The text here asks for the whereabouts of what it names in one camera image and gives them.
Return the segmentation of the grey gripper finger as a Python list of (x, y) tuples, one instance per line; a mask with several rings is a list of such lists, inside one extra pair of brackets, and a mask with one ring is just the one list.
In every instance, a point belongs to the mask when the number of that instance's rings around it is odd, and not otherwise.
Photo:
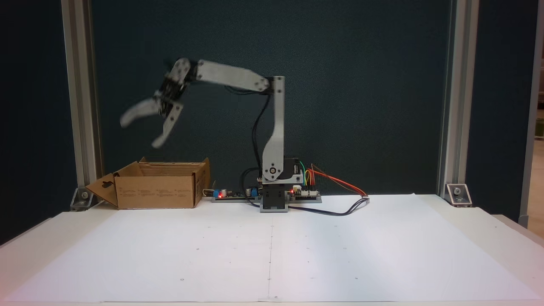
[(144, 99), (130, 107), (121, 115), (120, 125), (121, 127), (126, 128), (136, 119), (159, 114), (161, 108), (162, 105), (160, 101), (157, 101), (154, 98)]
[(166, 116), (163, 122), (162, 134), (159, 135), (153, 142), (153, 148), (162, 147), (169, 138), (173, 128), (182, 113), (184, 106), (182, 103), (166, 103)]

